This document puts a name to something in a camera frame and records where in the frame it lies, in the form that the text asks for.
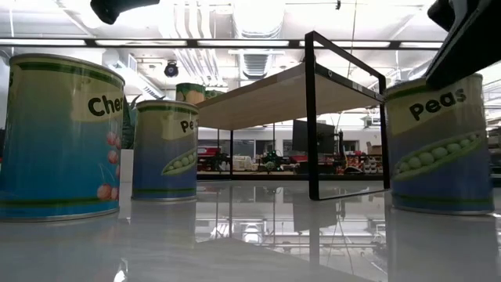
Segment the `blue peas tin can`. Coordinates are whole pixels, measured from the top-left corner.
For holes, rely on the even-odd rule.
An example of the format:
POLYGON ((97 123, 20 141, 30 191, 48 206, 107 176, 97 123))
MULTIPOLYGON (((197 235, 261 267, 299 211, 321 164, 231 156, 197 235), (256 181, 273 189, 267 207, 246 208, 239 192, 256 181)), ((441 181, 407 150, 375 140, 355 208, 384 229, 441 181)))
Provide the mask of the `blue peas tin can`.
POLYGON ((199 109, 190 103, 137 104, 132 198, 183 201, 196 196, 199 109))
POLYGON ((445 214, 493 211, 482 80, 472 74, 433 90, 420 78, 387 90, 394 206, 445 214))

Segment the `blue cherries tin can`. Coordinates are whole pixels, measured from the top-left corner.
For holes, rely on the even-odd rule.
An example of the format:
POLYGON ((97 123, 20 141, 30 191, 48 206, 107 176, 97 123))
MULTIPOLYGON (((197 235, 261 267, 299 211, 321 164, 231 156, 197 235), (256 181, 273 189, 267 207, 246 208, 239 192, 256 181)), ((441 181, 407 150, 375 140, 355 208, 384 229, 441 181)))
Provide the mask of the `blue cherries tin can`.
POLYGON ((55 221, 119 209, 124 79, 68 56, 9 61, 0 220, 55 221))

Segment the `black computer monitor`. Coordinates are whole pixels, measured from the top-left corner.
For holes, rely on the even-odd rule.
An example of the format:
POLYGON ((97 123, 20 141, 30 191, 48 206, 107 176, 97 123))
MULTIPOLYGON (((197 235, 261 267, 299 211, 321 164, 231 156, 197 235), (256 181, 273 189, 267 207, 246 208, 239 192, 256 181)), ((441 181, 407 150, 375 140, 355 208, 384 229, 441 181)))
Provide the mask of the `black computer monitor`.
MULTIPOLYGON (((293 120, 292 148, 296 151, 308 152, 308 122, 293 120)), ((337 132, 333 125, 316 124, 316 137, 313 139, 317 152, 331 154, 335 151, 337 132)))

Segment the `long background workbench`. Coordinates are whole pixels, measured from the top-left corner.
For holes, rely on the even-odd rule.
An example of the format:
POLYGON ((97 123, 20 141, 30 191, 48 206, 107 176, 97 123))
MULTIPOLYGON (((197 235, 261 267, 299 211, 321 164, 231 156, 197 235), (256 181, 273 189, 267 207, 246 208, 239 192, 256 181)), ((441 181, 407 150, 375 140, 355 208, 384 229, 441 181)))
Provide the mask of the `long background workbench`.
MULTIPOLYGON (((196 177, 200 181, 238 180, 238 181, 306 181, 308 174, 294 174, 293 172, 198 172, 196 177)), ((320 181, 383 181, 383 175, 318 175, 320 181)))

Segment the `tin can with teal band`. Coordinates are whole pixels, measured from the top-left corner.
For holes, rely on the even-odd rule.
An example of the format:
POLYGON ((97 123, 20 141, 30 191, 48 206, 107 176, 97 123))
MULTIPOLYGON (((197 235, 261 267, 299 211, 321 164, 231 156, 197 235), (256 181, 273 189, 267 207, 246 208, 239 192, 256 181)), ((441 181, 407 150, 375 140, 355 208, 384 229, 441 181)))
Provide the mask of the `tin can with teal band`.
POLYGON ((205 100, 203 85, 194 83, 180 83, 176 85, 176 100, 191 104, 198 104, 205 100))

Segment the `green snake plant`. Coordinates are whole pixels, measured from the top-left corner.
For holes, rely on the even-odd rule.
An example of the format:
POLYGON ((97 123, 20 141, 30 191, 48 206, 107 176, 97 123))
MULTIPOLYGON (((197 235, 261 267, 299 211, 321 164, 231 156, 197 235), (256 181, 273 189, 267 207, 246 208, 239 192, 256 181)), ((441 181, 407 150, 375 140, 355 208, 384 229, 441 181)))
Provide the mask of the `green snake plant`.
POLYGON ((135 139, 135 118, 136 118, 136 101, 141 96, 139 94, 131 102, 128 102, 126 96, 123 101, 123 118, 122 118, 122 133, 121 147, 126 150, 131 150, 134 147, 135 139))

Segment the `white plant pot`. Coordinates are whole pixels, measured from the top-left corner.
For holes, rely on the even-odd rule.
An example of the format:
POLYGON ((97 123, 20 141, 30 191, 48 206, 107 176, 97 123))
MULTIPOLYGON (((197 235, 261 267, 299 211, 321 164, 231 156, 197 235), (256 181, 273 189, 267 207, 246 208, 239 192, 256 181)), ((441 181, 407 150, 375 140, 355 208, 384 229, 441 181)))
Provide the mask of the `white plant pot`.
POLYGON ((120 177, 122 183, 131 183, 133 177, 133 158, 134 150, 122 149, 121 150, 121 168, 120 177))

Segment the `black frame wooden shelf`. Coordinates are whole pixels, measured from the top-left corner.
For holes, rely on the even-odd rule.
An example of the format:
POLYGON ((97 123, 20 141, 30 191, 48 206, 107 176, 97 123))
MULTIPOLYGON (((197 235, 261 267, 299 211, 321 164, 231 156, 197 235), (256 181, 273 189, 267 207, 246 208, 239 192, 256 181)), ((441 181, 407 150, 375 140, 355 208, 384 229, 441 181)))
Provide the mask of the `black frame wooden shelf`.
POLYGON ((199 103, 199 125, 234 132, 278 121, 306 118, 308 195, 311 200, 320 201, 319 183, 325 177, 320 174, 318 165, 318 115, 362 107, 383 108, 387 83, 382 73, 316 31, 305 34, 304 51, 303 63, 295 67, 199 103), (374 76, 379 89, 368 89, 317 63, 317 45, 374 76))

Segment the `black overhead rail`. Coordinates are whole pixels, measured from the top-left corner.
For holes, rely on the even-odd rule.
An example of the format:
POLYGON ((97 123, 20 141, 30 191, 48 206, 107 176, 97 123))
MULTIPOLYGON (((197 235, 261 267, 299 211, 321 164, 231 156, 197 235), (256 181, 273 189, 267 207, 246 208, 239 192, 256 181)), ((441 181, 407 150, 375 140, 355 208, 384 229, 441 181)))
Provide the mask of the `black overhead rail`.
MULTIPOLYGON (((343 49, 357 50, 429 50, 440 49, 435 41, 374 41, 356 40, 333 42, 343 49)), ((306 46, 299 39, 169 39, 169 38, 0 38, 0 47, 67 47, 67 48, 114 48, 114 49, 302 49, 306 46)))

